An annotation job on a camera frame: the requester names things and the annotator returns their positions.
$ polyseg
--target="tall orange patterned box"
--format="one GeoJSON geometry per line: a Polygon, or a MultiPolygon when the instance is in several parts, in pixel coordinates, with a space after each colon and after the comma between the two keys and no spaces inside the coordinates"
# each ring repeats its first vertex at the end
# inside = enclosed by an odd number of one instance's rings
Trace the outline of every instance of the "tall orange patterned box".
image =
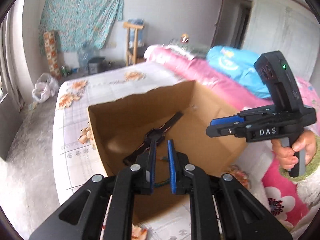
{"type": "Polygon", "coordinates": [[[50,74],[59,79],[61,78],[60,68],[58,65],[58,55],[56,49],[56,39],[54,31],[45,32],[43,34],[44,49],[49,63],[50,74]]]}

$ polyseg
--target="gray floor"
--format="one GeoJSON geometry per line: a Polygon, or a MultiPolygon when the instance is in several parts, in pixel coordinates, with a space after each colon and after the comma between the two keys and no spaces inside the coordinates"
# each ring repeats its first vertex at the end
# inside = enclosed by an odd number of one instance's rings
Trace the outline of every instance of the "gray floor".
{"type": "Polygon", "coordinates": [[[57,97],[31,112],[10,148],[0,158],[0,205],[17,232],[30,234],[59,207],[52,167],[52,128],[57,97]]]}

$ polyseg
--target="open cardboard box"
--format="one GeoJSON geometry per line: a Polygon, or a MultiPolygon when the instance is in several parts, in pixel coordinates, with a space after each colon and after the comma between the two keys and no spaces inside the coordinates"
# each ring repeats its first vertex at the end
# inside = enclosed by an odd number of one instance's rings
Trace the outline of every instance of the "open cardboard box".
{"type": "MultiPolygon", "coordinates": [[[[123,169],[122,159],[140,146],[145,134],[162,126],[177,111],[184,115],[165,139],[173,139],[176,150],[187,154],[190,163],[207,174],[220,176],[244,150],[244,139],[209,138],[205,133],[213,118],[233,115],[236,110],[205,86],[186,81],[88,107],[94,141],[107,175],[116,175],[123,169]]],[[[157,158],[167,156],[166,140],[157,147],[157,158]]],[[[168,178],[168,163],[158,160],[156,182],[168,178]]],[[[187,197],[172,195],[169,185],[155,189],[152,196],[136,196],[134,223],[168,212],[187,197]]]]}

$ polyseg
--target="pink bedding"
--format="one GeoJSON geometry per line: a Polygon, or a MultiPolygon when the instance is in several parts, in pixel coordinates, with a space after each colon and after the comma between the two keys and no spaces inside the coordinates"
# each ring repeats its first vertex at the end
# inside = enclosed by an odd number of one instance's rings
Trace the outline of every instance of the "pink bedding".
{"type": "MultiPolygon", "coordinates": [[[[246,88],[228,78],[226,75],[214,70],[202,59],[188,60],[170,49],[160,46],[151,46],[146,51],[147,61],[155,61],[166,68],[188,79],[197,80],[209,87],[215,94],[223,98],[237,110],[255,108],[272,104],[271,100],[257,98],[246,88]]],[[[312,106],[317,111],[317,119],[320,120],[320,99],[310,83],[302,78],[296,78],[303,103],[312,106]]],[[[319,122],[311,126],[311,129],[320,134],[319,122]]]]}

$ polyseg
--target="blue pillow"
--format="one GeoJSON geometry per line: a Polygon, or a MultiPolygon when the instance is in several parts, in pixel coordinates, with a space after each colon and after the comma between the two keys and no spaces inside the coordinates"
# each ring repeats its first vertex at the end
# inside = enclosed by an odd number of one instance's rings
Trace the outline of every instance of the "blue pillow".
{"type": "Polygon", "coordinates": [[[267,86],[262,83],[253,66],[259,57],[259,54],[252,51],[215,46],[209,50],[207,62],[212,68],[229,76],[258,98],[270,98],[267,86]]]}

